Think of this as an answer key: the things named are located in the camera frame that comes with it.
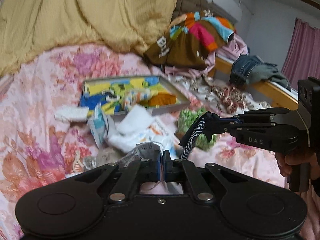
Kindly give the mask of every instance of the green netted bag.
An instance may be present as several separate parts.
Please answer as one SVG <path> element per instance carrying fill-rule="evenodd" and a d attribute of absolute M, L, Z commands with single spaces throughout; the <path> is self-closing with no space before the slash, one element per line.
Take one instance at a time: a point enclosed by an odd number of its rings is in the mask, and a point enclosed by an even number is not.
<path fill-rule="evenodd" d="M 197 119 L 198 116 L 203 115 L 206 112 L 204 107 L 201 107 L 197 111 L 184 109 L 180 112 L 177 125 L 178 130 L 176 135 L 178 138 L 182 138 L 182 136 L 188 131 L 193 122 Z M 207 138 L 204 134 L 200 134 L 200 136 L 196 139 L 195 146 L 207 151 L 210 147 L 212 147 L 217 141 L 217 136 L 214 134 L 210 142 L 207 141 Z"/>

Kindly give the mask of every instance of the yellow comforter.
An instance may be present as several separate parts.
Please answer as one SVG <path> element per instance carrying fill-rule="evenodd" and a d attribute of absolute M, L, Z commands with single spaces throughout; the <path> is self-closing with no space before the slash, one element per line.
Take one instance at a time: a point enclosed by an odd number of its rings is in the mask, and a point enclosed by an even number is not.
<path fill-rule="evenodd" d="M 56 46 L 105 43 L 142 55 L 170 24 L 177 0 L 4 0 L 0 76 Z"/>

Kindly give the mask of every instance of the striped strap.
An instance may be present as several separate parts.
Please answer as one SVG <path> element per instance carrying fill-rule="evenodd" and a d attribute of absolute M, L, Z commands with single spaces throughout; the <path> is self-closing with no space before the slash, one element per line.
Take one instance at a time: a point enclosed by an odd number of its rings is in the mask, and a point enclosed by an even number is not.
<path fill-rule="evenodd" d="M 205 125 L 205 121 L 204 119 L 202 119 L 197 125 L 197 127 L 195 128 L 195 130 L 193 131 L 191 137 L 188 140 L 187 146 L 184 148 L 183 153 L 180 156 L 182 160 L 188 159 L 188 156 L 193 149 L 196 139 L 200 134 L 202 134 L 202 131 L 204 130 L 204 125 Z"/>

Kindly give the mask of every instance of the pink floral bedsheet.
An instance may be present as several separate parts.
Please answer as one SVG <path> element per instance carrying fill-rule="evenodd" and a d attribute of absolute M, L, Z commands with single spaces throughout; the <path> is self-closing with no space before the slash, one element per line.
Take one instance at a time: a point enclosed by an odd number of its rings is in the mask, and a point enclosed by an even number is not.
<path fill-rule="evenodd" d="M 22 195 L 64 179 L 68 173 L 83 171 L 82 159 L 97 155 L 86 125 L 59 122 L 54 119 L 55 110 L 78 104 L 85 78 L 149 74 L 140 57 L 93 44 L 53 49 L 22 65 L 0 104 L 0 239 L 22 236 L 14 215 Z M 190 98 L 192 107 L 203 104 L 189 91 L 179 89 Z M 175 130 L 178 115 L 164 114 L 161 119 Z M 284 186 L 273 153 L 238 144 L 229 134 L 220 135 L 208 152 L 194 149 L 189 160 L 199 167 L 215 162 Z"/>

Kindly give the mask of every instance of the pink curtain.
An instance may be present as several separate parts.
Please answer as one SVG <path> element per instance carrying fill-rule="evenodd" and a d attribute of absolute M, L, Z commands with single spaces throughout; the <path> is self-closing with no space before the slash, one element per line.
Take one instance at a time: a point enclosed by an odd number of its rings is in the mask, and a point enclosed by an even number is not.
<path fill-rule="evenodd" d="M 299 79 L 320 78 L 320 29 L 296 19 L 282 73 L 296 90 Z"/>

